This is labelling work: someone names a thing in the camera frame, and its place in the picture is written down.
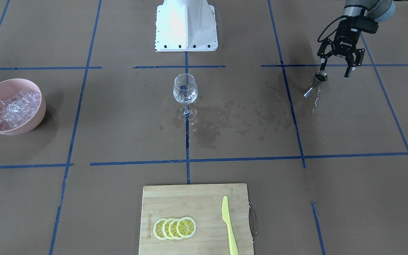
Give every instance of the cutting board handle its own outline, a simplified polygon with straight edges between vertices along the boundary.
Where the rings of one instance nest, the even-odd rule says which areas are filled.
[[[249,224],[250,224],[251,236],[253,237],[253,243],[254,243],[254,239],[256,238],[256,235],[257,235],[257,217],[256,217],[256,212],[254,211],[254,209],[251,206],[250,202],[248,202],[248,207],[250,208],[249,212],[252,213],[253,219],[254,219],[254,233],[253,233],[253,228],[251,227],[253,224],[251,223],[251,217],[248,215],[248,221],[249,221]]]

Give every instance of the bowl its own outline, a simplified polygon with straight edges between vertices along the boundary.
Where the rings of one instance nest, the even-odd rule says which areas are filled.
[[[7,97],[16,95],[23,89],[40,93],[42,99],[40,101],[39,107],[37,108],[34,116],[32,116],[32,118],[30,118],[26,123],[24,123],[21,126],[18,126],[14,129],[3,131],[0,125],[0,134],[19,135],[29,132],[36,126],[38,126],[42,119],[44,119],[45,111],[47,109],[47,106],[45,104],[45,98],[42,95],[42,92],[40,91],[39,87],[32,81],[26,79],[10,79],[0,82],[0,100],[5,100]]]

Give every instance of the black cable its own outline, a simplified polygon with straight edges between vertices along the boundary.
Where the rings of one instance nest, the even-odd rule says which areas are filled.
[[[347,15],[340,16],[340,17],[336,18],[334,21],[332,21],[330,24],[328,24],[328,26],[325,27],[324,31],[322,31],[321,35],[319,35],[319,37],[317,38],[317,42],[318,42],[318,43],[321,43],[321,42],[323,42],[325,39],[329,38],[332,34],[334,34],[334,33],[338,30],[338,28],[336,28],[331,34],[329,34],[328,36],[326,36],[324,39],[321,40],[321,37],[322,37],[322,35],[325,33],[325,31],[327,31],[327,29],[328,29],[333,23],[335,23],[336,21],[339,21],[340,19],[343,19],[343,18],[349,18],[349,16],[347,16]]]

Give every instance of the robotic arm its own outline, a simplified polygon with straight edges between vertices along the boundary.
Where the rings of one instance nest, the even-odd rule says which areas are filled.
[[[336,21],[340,21],[338,28],[326,38],[320,40],[324,32],[317,39],[322,43],[317,56],[321,58],[321,71],[325,70],[328,58],[338,56],[345,58],[347,69],[344,77],[349,77],[350,73],[357,66],[361,66],[365,49],[357,49],[357,42],[361,32],[375,34],[379,27],[379,22],[390,18],[395,12],[395,3],[392,0],[346,0],[343,15],[331,22],[324,30]],[[332,41],[329,37],[335,34]],[[328,46],[331,50],[325,53]]]

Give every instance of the lemon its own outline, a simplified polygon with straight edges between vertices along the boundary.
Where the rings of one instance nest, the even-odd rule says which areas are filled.
[[[196,232],[196,221],[191,217],[183,217],[178,221],[176,230],[180,237],[192,237]]]
[[[167,239],[170,239],[170,240],[174,239],[170,235],[170,223],[173,220],[175,220],[175,218],[169,218],[165,220],[165,222],[163,223],[163,226],[161,227],[163,236],[165,236]]]
[[[165,220],[166,218],[161,218],[154,224],[154,236],[157,237],[158,240],[166,239],[162,231],[163,223],[165,223]]]
[[[177,233],[177,224],[179,223],[180,220],[181,220],[181,219],[175,219],[175,220],[171,221],[171,223],[170,223],[170,225],[169,225],[169,227],[168,227],[169,232],[170,232],[170,236],[171,236],[173,239],[176,239],[176,240],[183,239],[183,237],[181,237],[181,236]]]

